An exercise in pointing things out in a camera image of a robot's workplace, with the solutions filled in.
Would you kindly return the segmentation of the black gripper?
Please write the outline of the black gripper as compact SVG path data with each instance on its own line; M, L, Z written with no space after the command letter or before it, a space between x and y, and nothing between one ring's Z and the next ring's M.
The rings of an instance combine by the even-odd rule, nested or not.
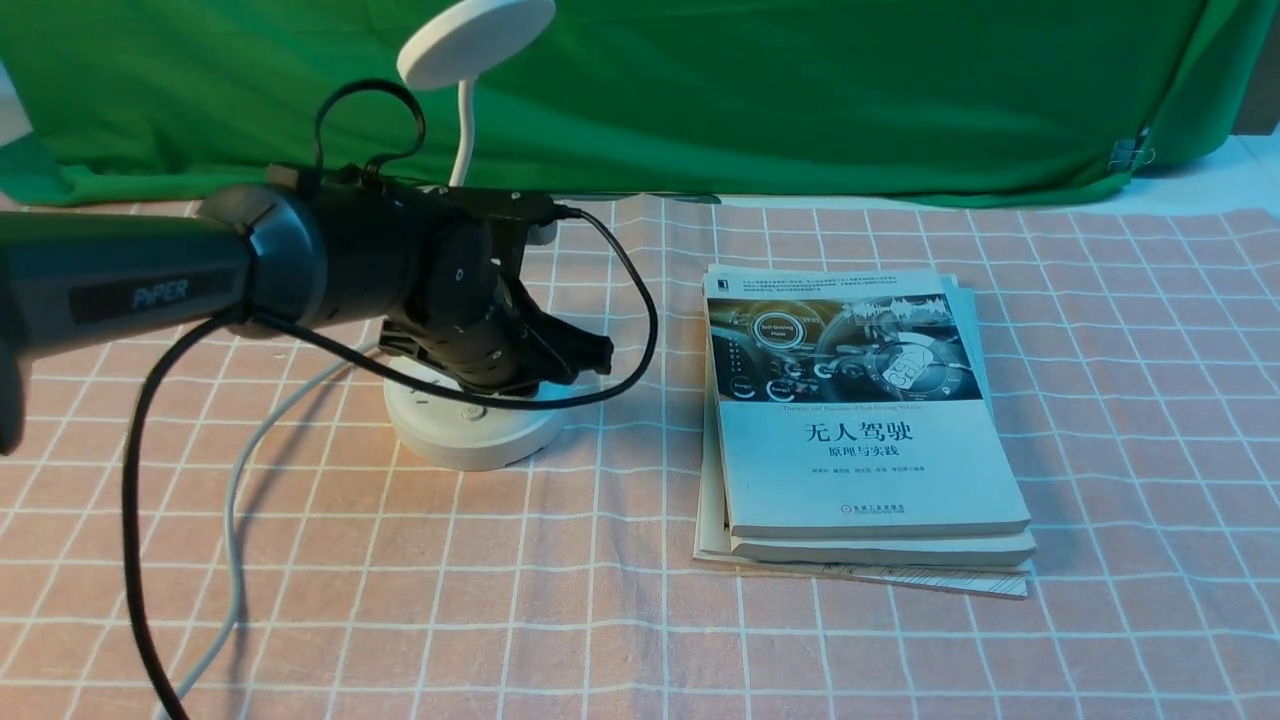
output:
M507 275L424 281L381 324L379 347L480 395L530 396L541 383L609 375L614 345L552 315Z

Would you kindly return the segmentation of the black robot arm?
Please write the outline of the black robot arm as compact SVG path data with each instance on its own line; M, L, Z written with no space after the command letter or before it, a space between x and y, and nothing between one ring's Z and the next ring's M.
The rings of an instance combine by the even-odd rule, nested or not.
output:
M613 343L544 313L526 242L570 217L544 193L387 181L233 184L193 217L5 211L3 452L26 428L32 364L239 310L310 331L384 318L396 354L477 395L530 396L611 373Z

